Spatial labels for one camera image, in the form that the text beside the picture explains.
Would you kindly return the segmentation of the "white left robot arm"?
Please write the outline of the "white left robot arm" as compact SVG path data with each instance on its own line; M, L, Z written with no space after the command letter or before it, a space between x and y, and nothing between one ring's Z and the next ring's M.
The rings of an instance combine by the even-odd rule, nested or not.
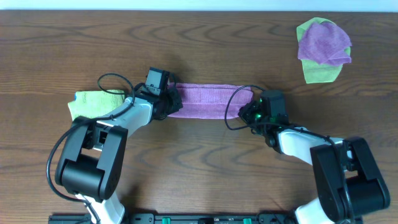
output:
M129 223L116 194L127 139L182 106L175 87L156 90L142 86L105 115L76 118L59 139L65 145L55 171L56 184L69 193L67 200L84 203L91 223Z

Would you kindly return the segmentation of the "purple crumpled cloth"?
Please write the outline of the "purple crumpled cloth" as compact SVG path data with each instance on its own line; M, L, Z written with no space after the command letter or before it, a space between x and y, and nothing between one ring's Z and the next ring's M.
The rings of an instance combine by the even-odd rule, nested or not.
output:
M320 65L351 63L346 49L352 46L347 33L332 22L313 22L298 42L298 59Z

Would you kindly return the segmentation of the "pink microfiber cloth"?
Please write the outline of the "pink microfiber cloth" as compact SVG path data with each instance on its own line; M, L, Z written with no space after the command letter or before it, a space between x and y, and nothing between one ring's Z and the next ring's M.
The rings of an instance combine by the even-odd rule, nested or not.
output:
M233 119L241 107L253 99L249 87L236 85L177 83L183 108L171 114L174 118Z

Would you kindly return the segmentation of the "folded green cloth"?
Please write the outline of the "folded green cloth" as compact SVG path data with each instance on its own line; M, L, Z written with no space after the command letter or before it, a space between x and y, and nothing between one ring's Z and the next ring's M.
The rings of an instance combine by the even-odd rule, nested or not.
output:
M125 93L122 90L78 91L76 101L68 103L72 120L79 116L96 118L103 116L124 103Z

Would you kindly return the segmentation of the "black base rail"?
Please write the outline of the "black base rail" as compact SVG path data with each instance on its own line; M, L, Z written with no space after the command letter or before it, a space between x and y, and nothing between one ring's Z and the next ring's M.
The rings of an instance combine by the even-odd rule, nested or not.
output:
M48 224L93 223L90 214L83 215L51 215ZM154 215L137 213L129 218L123 218L123 224L294 224L294 223L333 223L328 220L299 220L292 215L278 213L261 213L259 215Z

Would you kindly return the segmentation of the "light green cloth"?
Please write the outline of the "light green cloth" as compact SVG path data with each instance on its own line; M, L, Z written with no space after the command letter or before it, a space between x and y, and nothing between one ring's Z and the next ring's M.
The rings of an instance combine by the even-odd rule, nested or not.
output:
M299 45L299 41L302 39L305 31L310 27L313 22L322 23L322 22L332 22L328 19L321 17L314 17L307 22L299 25L296 28L297 33L297 42ZM351 47L346 49L346 52L351 56ZM331 83L336 80L338 75L340 74L343 65L340 66L332 66L332 65L320 65L312 60L301 60L302 62L302 70L305 82L308 84L312 83Z

